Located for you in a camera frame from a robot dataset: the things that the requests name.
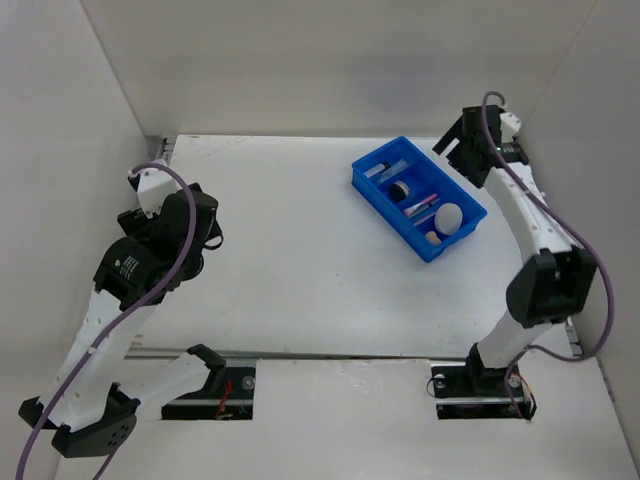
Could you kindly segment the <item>round cream powder puff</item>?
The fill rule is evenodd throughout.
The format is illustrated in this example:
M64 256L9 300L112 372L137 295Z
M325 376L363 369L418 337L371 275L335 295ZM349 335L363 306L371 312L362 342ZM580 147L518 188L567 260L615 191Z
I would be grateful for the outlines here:
M461 208L454 203L445 203L436 212L434 226L439 233L452 236L459 231L462 220Z

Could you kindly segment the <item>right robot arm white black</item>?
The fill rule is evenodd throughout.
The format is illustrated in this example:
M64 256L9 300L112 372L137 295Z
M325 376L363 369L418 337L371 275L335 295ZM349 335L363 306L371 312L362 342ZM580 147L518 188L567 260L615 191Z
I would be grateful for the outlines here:
M522 259L506 288L505 314L466 359L463 381L477 394L495 387L517 355L553 325L582 311L596 270L592 254L544 212L522 147L503 141L503 128L516 124L497 105L466 107L434 148L442 154L450 147L450 166L491 195Z

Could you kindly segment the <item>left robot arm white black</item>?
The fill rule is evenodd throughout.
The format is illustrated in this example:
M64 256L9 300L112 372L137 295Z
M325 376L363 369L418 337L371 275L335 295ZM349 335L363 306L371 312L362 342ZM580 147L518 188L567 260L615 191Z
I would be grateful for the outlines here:
M32 428L28 448L46 429L65 458L110 456L143 408L189 393L213 396L223 387L226 362L202 344L147 379L115 379L134 335L169 293L201 273L204 251L222 242L218 202L199 184L178 178L161 160L135 168L130 178L140 206L117 217L124 235L97 268L74 343L53 386L20 406Z

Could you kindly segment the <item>pink brow brush pen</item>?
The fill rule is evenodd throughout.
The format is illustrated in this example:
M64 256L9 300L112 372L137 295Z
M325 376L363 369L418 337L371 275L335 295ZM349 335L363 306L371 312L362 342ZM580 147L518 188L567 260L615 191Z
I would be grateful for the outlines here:
M433 204L437 203L438 201L439 201L439 196L437 194L432 194L432 195L424 198L420 202L417 202L414 205L411 205L411 206L405 208L403 210L403 214L407 218L412 217L413 215L415 215L421 209L429 208L430 206L432 206Z

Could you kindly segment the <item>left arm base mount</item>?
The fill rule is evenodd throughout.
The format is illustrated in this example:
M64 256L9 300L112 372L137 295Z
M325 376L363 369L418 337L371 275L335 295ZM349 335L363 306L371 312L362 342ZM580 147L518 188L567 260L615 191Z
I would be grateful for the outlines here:
M185 393L161 409L167 421L245 421L253 419L257 361L226 359L203 344L187 350L210 370L199 390Z

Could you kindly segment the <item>pink pencil stick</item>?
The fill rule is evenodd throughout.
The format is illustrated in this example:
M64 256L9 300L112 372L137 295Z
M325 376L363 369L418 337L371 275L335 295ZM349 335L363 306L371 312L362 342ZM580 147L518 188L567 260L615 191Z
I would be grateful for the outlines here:
M417 227L417 226L421 225L422 223L424 223L424 222L428 221L429 219L431 219L432 217L434 217L436 215L436 213L437 212L432 212L432 213L420 218L418 221L413 223L413 226Z

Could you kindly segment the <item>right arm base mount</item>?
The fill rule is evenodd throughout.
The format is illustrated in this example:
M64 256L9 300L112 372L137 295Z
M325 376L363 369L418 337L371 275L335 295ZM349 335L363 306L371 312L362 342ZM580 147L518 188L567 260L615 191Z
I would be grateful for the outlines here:
M530 421L537 413L535 395L515 367L475 379L464 362L431 366L427 393L435 399L439 420L516 419Z

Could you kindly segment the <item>clear tube with blue inside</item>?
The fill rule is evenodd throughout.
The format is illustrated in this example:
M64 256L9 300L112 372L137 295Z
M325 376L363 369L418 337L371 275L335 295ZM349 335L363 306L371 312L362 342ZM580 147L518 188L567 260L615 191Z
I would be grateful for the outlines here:
M376 182L378 184L383 183L383 182L387 181L388 179L394 177L395 175L399 174L400 172L402 172L403 170L405 170L406 168L408 168L410 166L411 166L411 164L407 160L400 159L398 162L394 163L389 168L384 170L381 173L381 175L378 177Z

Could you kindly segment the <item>round powder jar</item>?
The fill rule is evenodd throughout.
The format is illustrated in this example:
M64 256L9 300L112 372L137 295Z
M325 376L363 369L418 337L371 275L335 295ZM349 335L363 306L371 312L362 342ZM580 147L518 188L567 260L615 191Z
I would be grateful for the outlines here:
M409 196L410 188L403 181L395 181L389 186L388 193L391 201L394 204L398 204Z

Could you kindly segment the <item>clear bottle with black cap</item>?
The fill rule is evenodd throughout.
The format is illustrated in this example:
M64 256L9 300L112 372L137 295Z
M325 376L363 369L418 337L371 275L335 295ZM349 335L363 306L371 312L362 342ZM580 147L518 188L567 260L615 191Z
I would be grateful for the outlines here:
M374 165L364 172L366 178L375 177L378 174L383 173L384 171L390 168L389 162L381 162L379 164Z

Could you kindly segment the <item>peach makeup sponge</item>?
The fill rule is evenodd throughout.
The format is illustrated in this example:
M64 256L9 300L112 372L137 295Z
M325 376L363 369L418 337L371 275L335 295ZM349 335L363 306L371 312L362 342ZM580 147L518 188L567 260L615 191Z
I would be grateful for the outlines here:
M425 234L425 238L433 246L439 246L442 244L442 239L439 237L438 233L434 230L428 231Z

